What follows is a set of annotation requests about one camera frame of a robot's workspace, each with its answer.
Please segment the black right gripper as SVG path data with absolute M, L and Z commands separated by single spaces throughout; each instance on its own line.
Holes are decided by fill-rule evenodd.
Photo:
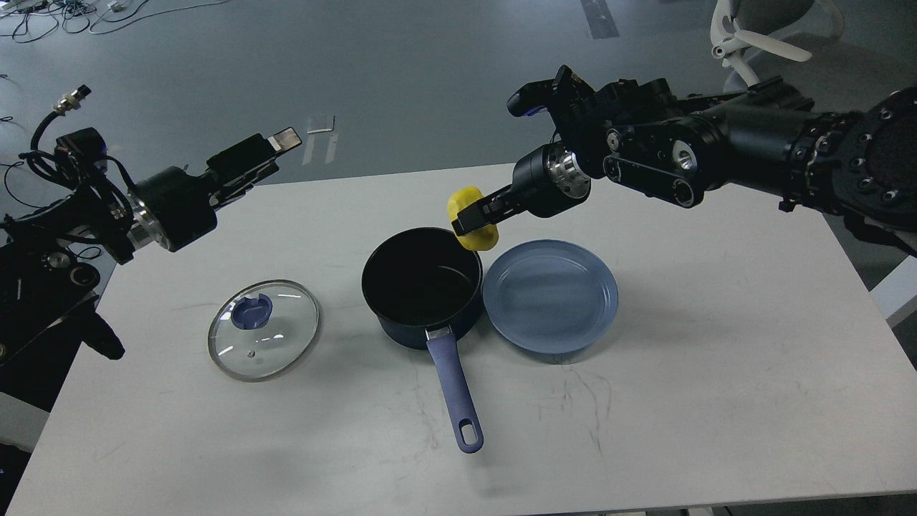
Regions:
M 459 190 L 458 204 L 451 205 L 452 231 L 466 237 L 525 212 L 552 218 L 583 204 L 590 193 L 592 179 L 575 153 L 562 143 L 544 144 L 517 161 L 511 186 L 486 195 L 477 186 Z

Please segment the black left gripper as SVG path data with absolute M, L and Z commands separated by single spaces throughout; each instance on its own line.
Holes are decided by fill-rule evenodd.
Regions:
M 206 178 L 170 167 L 136 183 L 130 195 L 143 219 L 153 224 L 153 238 L 169 252 L 179 252 L 217 226 L 216 210 L 242 199 L 256 183 L 279 170 L 277 160 L 300 147 L 292 127 L 272 136 L 256 133 L 206 161 Z M 211 183 L 216 187 L 212 193 Z

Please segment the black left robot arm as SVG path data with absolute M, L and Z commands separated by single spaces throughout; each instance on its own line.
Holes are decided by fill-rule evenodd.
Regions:
M 37 124 L 19 159 L 39 178 L 68 195 L 19 218 L 4 216 L 2 231 L 2 363 L 9 363 L 56 325 L 111 360 L 125 349 L 97 313 L 101 274 L 73 244 L 98 247 L 118 264 L 150 244 L 177 252 L 213 231 L 217 213 L 242 199 L 279 169 L 277 160 L 301 146 L 294 128 L 272 136 L 256 133 L 206 161 L 201 174 L 170 167 L 134 181 L 109 153 L 95 128 L 56 139 L 53 151 L 39 144 L 52 122 L 81 107 L 91 89 L 66 92 Z

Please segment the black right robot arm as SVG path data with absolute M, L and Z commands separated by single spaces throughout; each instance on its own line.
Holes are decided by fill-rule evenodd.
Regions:
M 737 185 L 776 196 L 783 212 L 839 216 L 859 241 L 914 256 L 915 87 L 867 111 L 817 113 L 813 104 L 779 76 L 679 98 L 664 79 L 595 89 L 562 65 L 506 103 L 514 117 L 550 115 L 552 140 L 515 163 L 509 185 L 453 193 L 450 226 L 464 247 L 484 251 L 494 248 L 498 223 L 579 206 L 594 180 L 682 209 Z

